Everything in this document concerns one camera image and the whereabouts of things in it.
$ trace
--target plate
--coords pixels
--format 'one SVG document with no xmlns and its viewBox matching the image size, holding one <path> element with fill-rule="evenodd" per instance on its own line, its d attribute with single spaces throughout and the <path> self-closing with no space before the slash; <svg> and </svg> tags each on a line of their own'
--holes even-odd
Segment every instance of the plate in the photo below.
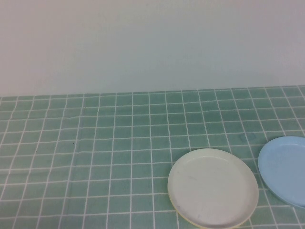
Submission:
<svg viewBox="0 0 305 229">
<path fill-rule="evenodd" d="M 261 176 L 284 202 L 305 208 L 305 138 L 279 137 L 258 156 Z"/>
<path fill-rule="evenodd" d="M 218 149 L 198 149 L 181 157 L 167 185 L 177 212 L 201 228 L 237 227 L 258 202 L 258 185 L 249 167 Z"/>
</svg>

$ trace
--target blue plate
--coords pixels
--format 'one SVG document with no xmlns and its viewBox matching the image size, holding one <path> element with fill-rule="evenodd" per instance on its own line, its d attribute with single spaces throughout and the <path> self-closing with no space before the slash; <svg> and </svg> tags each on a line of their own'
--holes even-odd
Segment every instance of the blue plate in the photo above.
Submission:
<svg viewBox="0 0 305 229">
<path fill-rule="evenodd" d="M 305 138 L 279 137 L 258 156 L 264 182 L 280 199 L 305 208 Z"/>
</svg>

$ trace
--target white plate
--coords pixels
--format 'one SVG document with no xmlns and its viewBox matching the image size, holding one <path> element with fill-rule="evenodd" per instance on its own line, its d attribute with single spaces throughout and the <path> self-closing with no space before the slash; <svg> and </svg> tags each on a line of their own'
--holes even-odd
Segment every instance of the white plate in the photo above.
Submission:
<svg viewBox="0 0 305 229">
<path fill-rule="evenodd" d="M 181 157 L 168 177 L 177 212 L 201 228 L 228 229 L 250 218 L 258 186 L 249 167 L 218 149 L 198 149 Z"/>
</svg>

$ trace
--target plate rim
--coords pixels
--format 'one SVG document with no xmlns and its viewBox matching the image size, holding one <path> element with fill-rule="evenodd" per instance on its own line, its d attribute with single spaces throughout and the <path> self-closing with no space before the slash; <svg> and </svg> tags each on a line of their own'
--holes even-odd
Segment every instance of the plate rim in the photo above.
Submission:
<svg viewBox="0 0 305 229">
<path fill-rule="evenodd" d="M 268 183 L 266 182 L 266 179 L 264 177 L 264 174 L 261 173 L 261 163 L 262 163 L 262 157 L 263 155 L 265 154 L 266 151 L 264 151 L 268 146 L 270 146 L 271 144 L 274 144 L 275 142 L 277 141 L 280 141 L 281 139 L 299 139 L 299 140 L 303 140 L 305 142 L 305 137 L 299 137 L 299 136 L 282 136 L 282 137 L 277 137 L 275 139 L 272 139 L 271 141 L 267 142 L 263 147 L 262 149 L 260 150 L 259 152 L 259 155 L 258 155 L 258 159 L 257 159 L 257 165 L 258 165 L 258 170 L 259 170 L 259 173 L 262 177 L 262 180 L 264 181 L 264 183 L 266 184 L 266 186 L 268 187 L 268 189 L 277 197 L 279 198 L 280 200 L 282 200 L 283 202 L 285 202 L 286 204 L 288 205 L 291 205 L 291 206 L 294 206 L 294 207 L 298 207 L 298 208 L 302 208 L 302 209 L 305 209 L 305 206 L 300 206 L 300 205 L 297 205 L 297 204 L 294 204 L 286 199 L 284 199 L 283 197 L 281 197 L 279 194 L 277 194 L 276 191 L 272 190 L 270 188 L 270 186 L 268 185 Z"/>
<path fill-rule="evenodd" d="M 226 151 L 224 151 L 224 150 L 214 149 L 214 148 L 201 148 L 201 149 L 196 149 L 196 150 L 193 150 L 193 151 L 190 151 L 190 152 L 186 153 L 185 155 L 183 155 L 182 157 L 180 157 L 180 158 L 175 162 L 175 164 L 172 166 L 171 171 L 170 171 L 170 173 L 169 173 L 169 175 L 168 175 L 168 181 L 167 181 L 167 192 L 168 192 L 168 196 L 169 196 L 170 202 L 171 202 L 172 206 L 174 207 L 174 209 L 175 209 L 175 210 L 177 211 L 177 213 L 178 213 L 182 218 L 184 218 L 187 222 L 189 222 L 189 223 L 193 224 L 194 226 L 196 226 L 196 227 L 198 227 L 198 228 L 201 228 L 201 229 L 215 229 L 215 228 L 203 227 L 203 226 L 198 225 L 198 224 L 196 224 L 196 223 L 190 221 L 189 219 L 187 219 L 187 218 L 186 218 L 186 217 L 176 208 L 176 206 L 174 205 L 173 200 L 172 200 L 171 195 L 170 195 L 170 191 L 169 191 L 169 190 L 170 190 L 170 188 L 169 188 L 170 176 L 171 176 L 171 173 L 172 173 L 173 168 L 174 168 L 174 166 L 176 165 L 176 163 L 177 163 L 179 160 L 183 160 L 183 157 L 184 157 L 184 156 L 189 155 L 189 154 L 191 154 L 191 153 L 193 153 L 193 152 L 198 152 L 198 151 L 210 151 L 210 150 L 218 151 L 218 152 L 221 152 L 221 153 L 226 153 L 226 154 L 228 154 L 229 157 L 235 158 L 235 159 L 238 159 L 239 161 L 241 161 L 241 162 L 249 169 L 249 171 L 251 172 L 251 174 L 252 174 L 252 176 L 253 176 L 253 178 L 254 178 L 253 181 L 255 181 L 255 184 L 256 184 L 256 185 L 255 185 L 255 187 L 256 187 L 256 189 L 255 189 L 255 194 L 256 194 L 256 195 L 255 195 L 255 196 L 257 196 L 256 201 L 255 201 L 256 203 L 255 203 L 255 205 L 254 205 L 255 207 L 252 209 L 252 211 L 251 211 L 251 213 L 248 215 L 248 217 L 247 217 L 246 219 L 244 219 L 242 222 L 240 222 L 240 223 L 238 223 L 238 224 L 236 224 L 236 225 L 234 225 L 234 226 L 232 226 L 232 227 L 222 228 L 222 229 L 233 229 L 233 228 L 236 228 L 236 227 L 242 225 L 243 223 L 245 223 L 245 222 L 253 215 L 253 213 L 254 213 L 254 211 L 255 211 L 255 209 L 256 209 L 256 207 L 257 207 L 258 200 L 259 200 L 259 187 L 258 187 L 257 180 L 256 180 L 256 178 L 255 178 L 253 172 L 251 171 L 251 169 L 249 168 L 249 166 L 247 166 L 247 164 L 246 164 L 245 162 L 243 162 L 241 159 L 239 159 L 239 158 L 236 157 L 235 155 L 233 155 L 233 154 L 231 154 L 231 153 L 229 153 L 229 152 L 226 152 Z"/>
</svg>

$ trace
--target white wall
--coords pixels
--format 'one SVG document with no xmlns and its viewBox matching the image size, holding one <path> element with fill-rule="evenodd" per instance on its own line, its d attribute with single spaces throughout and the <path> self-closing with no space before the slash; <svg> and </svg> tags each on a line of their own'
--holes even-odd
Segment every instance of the white wall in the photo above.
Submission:
<svg viewBox="0 0 305 229">
<path fill-rule="evenodd" d="M 305 84 L 305 0 L 0 0 L 0 95 Z"/>
</svg>

